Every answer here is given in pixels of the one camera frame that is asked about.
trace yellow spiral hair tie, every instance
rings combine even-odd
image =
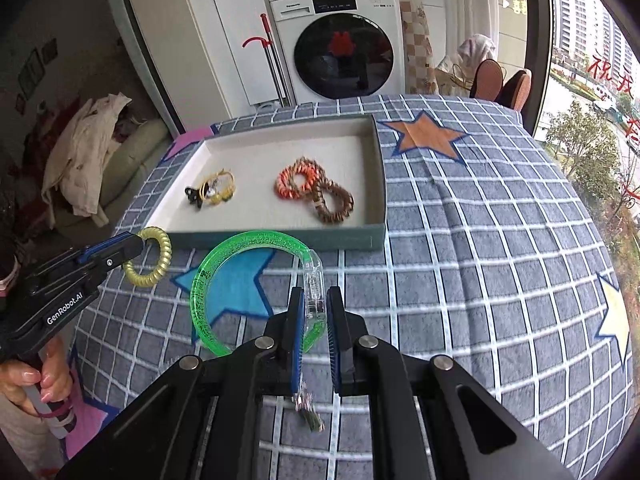
[[[225,189],[223,189],[222,191],[217,191],[216,185],[218,183],[218,179],[223,175],[228,175],[230,182]],[[207,196],[207,187],[209,188],[209,190],[215,189],[216,191],[212,195]],[[219,172],[209,175],[204,179],[202,184],[200,184],[198,195],[200,197],[200,200],[202,200],[203,202],[209,202],[211,205],[218,205],[222,201],[228,202],[229,200],[231,200],[231,197],[235,192],[236,180],[234,178],[234,174],[229,170],[220,170]]]
[[[160,245],[160,257],[154,270],[148,274],[138,274],[133,269],[133,262],[131,260],[124,262],[122,264],[124,275],[135,286],[154,286],[164,278],[171,263],[171,240],[169,240],[169,235],[159,227],[145,227],[138,233],[138,236],[143,240],[152,238],[157,241]]]

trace picture frame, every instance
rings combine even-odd
[[[29,72],[31,72],[31,78],[36,86],[42,81],[44,77],[44,65],[40,60],[40,55],[38,54],[38,49],[34,48],[27,59],[27,66],[29,67]]]
[[[53,38],[42,47],[42,62],[45,65],[51,63],[58,57],[58,40]]]
[[[28,101],[44,77],[44,65],[40,60],[38,49],[34,48],[18,74],[18,83],[24,98]]]
[[[22,90],[22,95],[25,99],[30,99],[36,89],[36,83],[33,82],[33,78],[31,77],[31,72],[29,67],[25,64],[20,73],[18,74],[18,84],[20,85],[20,89]]]

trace clear plastic clasp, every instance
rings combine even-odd
[[[322,262],[312,249],[308,258],[302,259],[302,273],[305,285],[305,311],[307,319],[324,320],[324,274]]]

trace brown spiral hair tie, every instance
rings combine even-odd
[[[340,211],[331,212],[324,201],[323,191],[328,191],[337,196],[342,202]],[[342,186],[338,186],[333,180],[319,178],[311,187],[311,200],[316,206],[316,211],[320,220],[325,224],[336,224],[343,222],[353,211],[353,195]]]

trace plaid tablecloth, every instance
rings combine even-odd
[[[538,437],[576,478],[593,478],[626,430],[632,407],[631,352],[596,338],[606,301],[598,273],[617,285],[611,260],[572,186],[498,105],[439,96],[371,96],[306,104],[227,121],[220,132],[309,117],[373,114],[412,120],[424,110],[469,137],[456,142],[463,164],[426,150],[392,155],[398,134],[378,125],[388,207],[379,252],[321,253],[327,286],[369,332],[410,355],[457,359]],[[120,221],[137,232],[194,146],[162,163]],[[172,276],[206,251],[177,250]],[[157,251],[144,254],[153,264]],[[275,312],[301,281],[298,262],[278,252],[260,277]],[[225,314],[214,330],[231,346],[264,322]],[[188,296],[170,280],[134,288],[114,270],[77,332],[84,387],[122,408],[167,362],[197,352]],[[311,434],[283,399],[266,399],[258,478],[372,478],[365,398],[332,393],[326,338],[305,356],[303,373],[326,431]]]

